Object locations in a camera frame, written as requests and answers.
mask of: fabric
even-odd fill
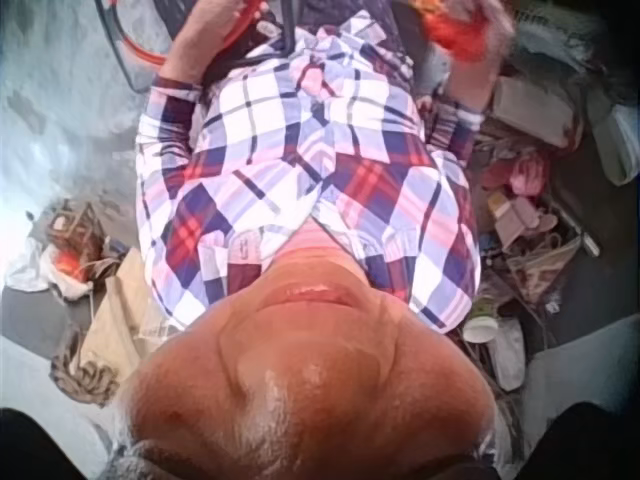
[[[250,285],[312,217],[374,288],[454,328],[479,282],[463,167],[482,116],[443,98],[423,121],[405,88],[411,61],[379,46],[386,35],[366,11],[296,35],[289,58],[215,86],[193,148],[201,89],[155,80],[137,138],[154,295],[184,329]]]

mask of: mouth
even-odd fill
[[[352,308],[363,306],[358,295],[343,285],[296,283],[283,285],[270,292],[261,302],[260,310],[275,305],[300,302],[329,303]]]

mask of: trash pile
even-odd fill
[[[514,48],[469,163],[481,285],[451,335],[492,385],[508,419],[513,458],[521,447],[515,405],[527,362],[522,325],[540,328],[546,348],[548,322],[562,309],[567,265],[580,249],[601,254],[554,195],[552,166],[590,135],[611,183],[623,185],[640,172],[637,87],[607,52],[601,20],[537,1],[519,2],[515,19]],[[427,63],[445,60],[432,47]]]
[[[104,407],[159,346],[156,330],[164,316],[144,280],[140,252],[106,236],[90,203],[64,200],[53,207],[44,233],[44,248],[27,239],[6,285],[25,292],[49,289],[64,304],[88,297],[91,325],[88,331],[67,326],[50,378],[73,400]]]

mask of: red object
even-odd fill
[[[426,14],[423,19],[429,38],[457,60],[477,62],[484,57],[487,20],[480,12],[470,22],[449,17],[445,12]]]
[[[524,153],[517,160],[498,160],[480,177],[489,190],[509,185],[516,195],[537,197],[549,178],[549,161],[537,151]]]
[[[260,8],[260,3],[262,1],[263,0],[246,0],[247,6],[242,11],[242,14],[240,15],[240,18],[238,18],[235,26],[225,37],[224,43],[222,45],[222,50],[230,47],[249,27],[249,25],[253,21],[254,13],[256,13],[258,8]],[[118,0],[109,0],[109,3],[111,5],[116,5],[118,3]],[[131,40],[131,38],[129,38],[127,35],[123,35],[122,40],[125,46],[131,51],[131,53],[133,53],[139,59],[158,67],[164,65],[164,62],[167,59],[165,55],[158,55],[157,53],[145,50],[144,48],[136,44],[133,40]]]
[[[68,250],[61,250],[58,253],[53,266],[56,267],[61,273],[74,278],[75,280],[84,283],[87,279],[87,270],[81,268],[80,258],[74,253]]]

